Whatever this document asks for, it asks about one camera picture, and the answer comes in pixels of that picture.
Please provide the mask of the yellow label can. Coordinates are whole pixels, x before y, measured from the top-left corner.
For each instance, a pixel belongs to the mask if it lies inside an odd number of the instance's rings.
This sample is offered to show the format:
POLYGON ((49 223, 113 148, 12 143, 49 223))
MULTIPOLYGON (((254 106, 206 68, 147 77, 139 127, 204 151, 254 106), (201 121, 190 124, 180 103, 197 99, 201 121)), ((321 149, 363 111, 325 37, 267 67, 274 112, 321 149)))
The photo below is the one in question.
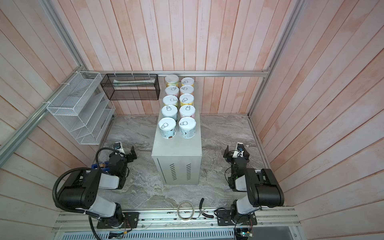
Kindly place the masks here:
POLYGON ((186 78, 183 78, 181 80, 181 84, 182 86, 194 86, 194 83, 195 83, 195 80, 193 78, 190 78, 190 77, 186 77, 186 78))

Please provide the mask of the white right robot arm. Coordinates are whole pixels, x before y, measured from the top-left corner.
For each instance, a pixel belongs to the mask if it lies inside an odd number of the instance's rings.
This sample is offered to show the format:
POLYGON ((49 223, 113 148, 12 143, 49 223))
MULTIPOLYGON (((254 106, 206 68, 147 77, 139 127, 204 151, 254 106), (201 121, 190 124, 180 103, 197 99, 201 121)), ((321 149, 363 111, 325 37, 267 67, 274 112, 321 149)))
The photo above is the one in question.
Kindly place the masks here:
POLYGON ((244 144, 237 143, 235 150, 227 147, 223 158, 231 164, 231 175, 227 177, 230 189, 246 195, 235 200, 229 210, 221 208, 215 211, 219 226, 256 225, 254 212, 284 205, 284 194, 273 171, 247 167, 250 154, 244 144))

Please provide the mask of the pink label can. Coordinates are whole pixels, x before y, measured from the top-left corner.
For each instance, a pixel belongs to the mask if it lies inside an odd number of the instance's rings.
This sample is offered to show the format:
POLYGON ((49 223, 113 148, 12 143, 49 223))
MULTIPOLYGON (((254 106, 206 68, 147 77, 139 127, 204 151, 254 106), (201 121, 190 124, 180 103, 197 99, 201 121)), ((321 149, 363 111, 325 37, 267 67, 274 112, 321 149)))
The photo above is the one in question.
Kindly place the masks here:
POLYGON ((184 95, 184 94, 193 95, 194 94, 194 90, 195 90, 194 87, 190 86, 190 85, 184 85, 184 86, 180 87, 180 93, 182 95, 184 95))

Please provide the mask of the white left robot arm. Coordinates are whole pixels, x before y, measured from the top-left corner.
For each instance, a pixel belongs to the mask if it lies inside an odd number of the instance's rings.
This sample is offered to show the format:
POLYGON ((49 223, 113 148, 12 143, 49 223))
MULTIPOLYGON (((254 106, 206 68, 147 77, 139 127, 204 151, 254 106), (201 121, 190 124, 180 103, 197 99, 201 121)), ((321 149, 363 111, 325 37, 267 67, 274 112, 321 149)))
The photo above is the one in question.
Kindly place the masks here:
POLYGON ((92 168, 75 168, 63 173, 54 183, 52 197, 55 206, 65 212, 84 214, 89 221, 98 220, 98 229, 137 227, 138 212, 124 212, 119 203, 111 202, 98 194, 99 190, 121 190, 130 169, 128 164, 137 159, 134 148, 126 153, 121 143, 109 148, 109 160, 101 163, 100 148, 92 168))

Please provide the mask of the grey label can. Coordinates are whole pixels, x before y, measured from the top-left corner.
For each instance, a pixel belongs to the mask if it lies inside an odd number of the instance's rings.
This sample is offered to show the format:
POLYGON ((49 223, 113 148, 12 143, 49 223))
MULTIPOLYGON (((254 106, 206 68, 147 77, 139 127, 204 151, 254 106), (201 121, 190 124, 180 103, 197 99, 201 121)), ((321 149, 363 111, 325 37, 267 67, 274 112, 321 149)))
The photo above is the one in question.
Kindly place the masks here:
POLYGON ((183 117, 179 121, 180 135, 184 139, 190 139, 196 134, 196 121, 191 117, 183 117))

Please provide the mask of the white lid can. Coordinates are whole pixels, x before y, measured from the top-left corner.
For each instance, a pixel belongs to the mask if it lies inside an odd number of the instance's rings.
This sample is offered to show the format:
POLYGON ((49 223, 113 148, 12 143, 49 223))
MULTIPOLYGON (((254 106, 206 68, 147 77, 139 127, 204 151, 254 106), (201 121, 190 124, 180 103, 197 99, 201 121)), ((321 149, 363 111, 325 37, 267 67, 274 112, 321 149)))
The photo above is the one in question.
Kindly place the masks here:
POLYGON ((196 108, 192 105, 183 105, 179 109, 181 118, 190 117, 195 118, 196 108))

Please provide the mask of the floor can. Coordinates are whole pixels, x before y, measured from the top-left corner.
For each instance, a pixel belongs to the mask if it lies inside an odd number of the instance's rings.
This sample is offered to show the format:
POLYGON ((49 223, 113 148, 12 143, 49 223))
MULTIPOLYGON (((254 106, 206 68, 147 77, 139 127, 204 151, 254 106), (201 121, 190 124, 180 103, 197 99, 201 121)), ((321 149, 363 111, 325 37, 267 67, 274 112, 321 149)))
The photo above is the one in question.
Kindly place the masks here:
POLYGON ((172 106, 175 106, 178 108, 179 107, 179 99, 178 99, 178 97, 176 97, 174 95, 168 95, 168 96, 163 97, 163 104, 164 104, 164 106, 172 105, 172 106))
POLYGON ((174 105, 166 105, 162 107, 161 112, 164 118, 172 118, 178 120, 178 108, 174 105))
POLYGON ((162 118, 158 123, 158 127, 160 129, 161 137, 164 139, 171 139, 177 133, 176 121, 170 117, 162 118))
POLYGON ((182 94, 179 97, 180 106, 191 105, 194 106, 195 97, 192 94, 182 94))

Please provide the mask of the tall yellow peach can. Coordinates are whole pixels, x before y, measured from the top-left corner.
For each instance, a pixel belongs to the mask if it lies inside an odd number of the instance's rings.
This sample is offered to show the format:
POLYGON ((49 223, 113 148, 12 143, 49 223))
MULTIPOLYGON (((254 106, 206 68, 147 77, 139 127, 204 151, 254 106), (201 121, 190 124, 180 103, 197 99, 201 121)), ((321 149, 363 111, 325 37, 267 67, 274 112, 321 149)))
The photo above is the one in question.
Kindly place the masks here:
POLYGON ((171 74, 165 76, 166 87, 179 87, 179 77, 171 74))

